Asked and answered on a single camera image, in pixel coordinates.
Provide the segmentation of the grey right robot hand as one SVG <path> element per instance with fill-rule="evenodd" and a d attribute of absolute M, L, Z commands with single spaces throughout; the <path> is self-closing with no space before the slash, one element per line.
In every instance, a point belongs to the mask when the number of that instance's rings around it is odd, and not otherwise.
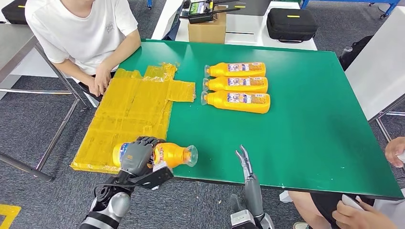
<path fill-rule="evenodd" d="M 259 180 L 252 170 L 248 151 L 243 145 L 240 145 L 240 151 L 236 150 L 235 154 L 239 158 L 244 174 L 244 205 L 237 195 L 232 194 L 230 197 L 231 212 L 236 213 L 246 209 L 252 214 L 255 221 L 260 222 L 265 213 Z"/>

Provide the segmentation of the person's right hand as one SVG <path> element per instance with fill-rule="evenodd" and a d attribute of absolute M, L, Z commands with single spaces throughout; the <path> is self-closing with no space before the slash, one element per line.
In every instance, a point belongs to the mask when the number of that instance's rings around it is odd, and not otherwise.
<path fill-rule="evenodd" d="M 89 91 L 91 94 L 95 95 L 95 96 L 100 96 L 100 92 L 99 92 L 99 87 L 98 85 L 95 83 L 95 78 L 92 76 L 89 76 L 86 80 L 85 80 L 85 85 L 88 86 Z"/>
<path fill-rule="evenodd" d="M 389 163 L 397 168 L 404 166 L 403 161 L 401 161 L 398 156 L 405 150 L 405 138 L 397 137 L 391 140 L 385 148 L 385 157 Z"/>

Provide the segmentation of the person's left hand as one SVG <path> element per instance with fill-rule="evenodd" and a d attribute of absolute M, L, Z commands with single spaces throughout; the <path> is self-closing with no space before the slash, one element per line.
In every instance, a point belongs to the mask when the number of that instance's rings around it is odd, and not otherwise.
<path fill-rule="evenodd" d="M 356 200 L 363 210 L 345 205 L 342 201 L 332 212 L 332 217 L 340 229 L 396 229 L 397 226 L 383 213 L 364 203 L 359 196 Z"/>
<path fill-rule="evenodd" d="M 99 65 L 96 70 L 95 88 L 99 95 L 103 95 L 111 80 L 111 68 L 104 64 Z"/>

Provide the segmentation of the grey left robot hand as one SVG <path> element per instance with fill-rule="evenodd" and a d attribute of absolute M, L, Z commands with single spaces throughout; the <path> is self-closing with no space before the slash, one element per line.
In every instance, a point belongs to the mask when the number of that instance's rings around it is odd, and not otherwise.
<path fill-rule="evenodd" d="M 120 171 L 134 176 L 147 173 L 154 148 L 166 141 L 153 136 L 140 136 L 133 142 L 122 143 L 117 147 Z"/>

